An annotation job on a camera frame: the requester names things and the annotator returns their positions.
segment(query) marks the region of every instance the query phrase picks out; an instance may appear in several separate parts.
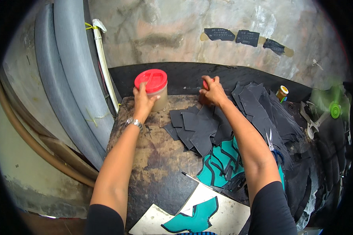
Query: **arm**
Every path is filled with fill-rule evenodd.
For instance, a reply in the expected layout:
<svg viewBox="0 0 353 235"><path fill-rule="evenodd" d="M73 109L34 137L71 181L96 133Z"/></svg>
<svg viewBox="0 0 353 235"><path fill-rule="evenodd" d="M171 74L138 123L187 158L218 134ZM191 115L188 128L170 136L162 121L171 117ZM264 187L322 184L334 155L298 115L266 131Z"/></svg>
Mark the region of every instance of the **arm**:
<svg viewBox="0 0 353 235"><path fill-rule="evenodd" d="M135 95L135 112L133 118L144 123L154 102L160 96L148 99L145 92L146 83L140 84L140 91L133 89ZM108 153L99 171L90 205L101 204L114 209L126 223L128 184L132 172L136 142L140 129L135 125L128 125L119 137L113 149Z"/></svg>
<svg viewBox="0 0 353 235"><path fill-rule="evenodd" d="M209 91L201 89L199 92L223 111L237 139L252 206L257 192L273 181L281 181L276 161L263 137L227 98L219 77L216 76L214 81L209 76L202 78L207 82Z"/></svg>

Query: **plastic jar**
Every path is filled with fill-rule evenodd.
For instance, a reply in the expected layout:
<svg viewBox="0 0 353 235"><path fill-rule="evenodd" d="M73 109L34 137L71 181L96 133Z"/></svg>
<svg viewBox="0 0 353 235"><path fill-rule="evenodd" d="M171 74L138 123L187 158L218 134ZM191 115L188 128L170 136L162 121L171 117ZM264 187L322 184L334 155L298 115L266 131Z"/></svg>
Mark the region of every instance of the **plastic jar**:
<svg viewBox="0 0 353 235"><path fill-rule="evenodd" d="M146 94L149 98L160 96L155 101L152 111L159 111L167 105L167 74L160 69L149 69L140 73L135 79L135 87L139 90L140 83L147 82L145 86Z"/></svg>
<svg viewBox="0 0 353 235"><path fill-rule="evenodd" d="M282 101L282 99L286 97L287 94L289 94L288 89L282 85L280 86L279 90L276 92L276 96L280 101Z"/></svg>

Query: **hand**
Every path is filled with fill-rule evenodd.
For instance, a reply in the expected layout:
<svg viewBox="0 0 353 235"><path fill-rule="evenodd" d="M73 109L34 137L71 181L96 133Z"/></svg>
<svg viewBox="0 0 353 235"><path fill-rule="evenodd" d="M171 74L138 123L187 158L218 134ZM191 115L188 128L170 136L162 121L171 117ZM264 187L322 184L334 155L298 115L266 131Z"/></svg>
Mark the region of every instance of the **hand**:
<svg viewBox="0 0 353 235"><path fill-rule="evenodd" d="M224 89L222 88L220 78L218 76L214 77L214 81L212 81L212 78L207 75L202 76L202 79L207 82L209 90L201 89L199 91L201 95L205 96L209 101L218 107L221 107L223 103L229 100L224 92Z"/></svg>
<svg viewBox="0 0 353 235"><path fill-rule="evenodd" d="M153 96L148 98L145 91L146 82L140 83L140 91L136 87L133 88L133 95L135 96L135 112L133 113L133 118L139 120L144 124L145 120L148 118L151 112L154 102L157 101L160 96Z"/></svg>

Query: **wooden workbench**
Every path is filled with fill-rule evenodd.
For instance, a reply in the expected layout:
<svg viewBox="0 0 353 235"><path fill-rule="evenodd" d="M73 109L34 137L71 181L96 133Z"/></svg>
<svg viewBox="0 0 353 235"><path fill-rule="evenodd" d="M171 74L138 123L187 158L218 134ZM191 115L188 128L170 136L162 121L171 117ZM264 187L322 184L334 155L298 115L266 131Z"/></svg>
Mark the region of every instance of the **wooden workbench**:
<svg viewBox="0 0 353 235"><path fill-rule="evenodd" d="M183 152L183 143L174 141L162 127L171 122L169 111L198 106L197 95L169 96L169 104L159 112L153 112L145 121L143 132L137 141L135 159L129 181L126 231L129 231L152 204L156 204L170 214L176 214L183 206L197 183L181 172L196 177L202 168L200 155L192 151ZM299 115L299 106L291 103L286 110L306 128L306 121ZM107 152L111 150L124 130L126 120L134 111L134 98L125 97L111 133ZM234 198L248 205L248 197L242 188Z"/></svg>

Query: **black sleeve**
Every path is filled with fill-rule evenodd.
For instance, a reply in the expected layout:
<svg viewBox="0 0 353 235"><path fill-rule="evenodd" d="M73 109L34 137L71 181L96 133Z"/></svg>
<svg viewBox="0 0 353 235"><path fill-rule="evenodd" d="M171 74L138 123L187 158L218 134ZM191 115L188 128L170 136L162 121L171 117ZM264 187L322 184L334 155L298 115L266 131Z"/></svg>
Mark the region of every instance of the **black sleeve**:
<svg viewBox="0 0 353 235"><path fill-rule="evenodd" d="M124 224L120 215L110 207L94 204L89 207L85 235L123 235Z"/></svg>
<svg viewBox="0 0 353 235"><path fill-rule="evenodd" d="M269 183L255 195L248 235L260 234L297 234L280 181Z"/></svg>

